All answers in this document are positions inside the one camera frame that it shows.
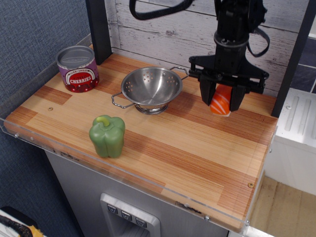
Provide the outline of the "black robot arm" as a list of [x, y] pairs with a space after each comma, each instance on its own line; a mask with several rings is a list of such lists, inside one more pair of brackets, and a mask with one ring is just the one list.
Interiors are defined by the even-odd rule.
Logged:
[[248, 62], [245, 53], [251, 50], [250, 34], [267, 44], [270, 38], [258, 28], [267, 12], [261, 0], [217, 0], [215, 11], [215, 54], [190, 57], [189, 75], [198, 79], [203, 102], [224, 116], [237, 111], [246, 94], [263, 93], [269, 73]]

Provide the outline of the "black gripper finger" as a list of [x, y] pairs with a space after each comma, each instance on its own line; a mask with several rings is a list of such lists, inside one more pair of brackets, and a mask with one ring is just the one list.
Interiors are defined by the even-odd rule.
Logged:
[[231, 90], [231, 99], [230, 99], [230, 111], [234, 112], [237, 111], [244, 99], [246, 94], [246, 87], [245, 86], [234, 86]]
[[216, 91], [216, 75], [201, 74], [198, 80], [202, 101], [209, 106]]

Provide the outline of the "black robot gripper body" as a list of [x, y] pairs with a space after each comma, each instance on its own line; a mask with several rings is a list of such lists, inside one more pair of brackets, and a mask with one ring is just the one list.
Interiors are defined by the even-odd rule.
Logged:
[[240, 40], [228, 40], [215, 34], [214, 41], [214, 55], [189, 58], [189, 75], [198, 79], [206, 76], [210, 81], [228, 86], [245, 86], [247, 92], [262, 94], [269, 73], [248, 62], [245, 53], [249, 45], [249, 35]]

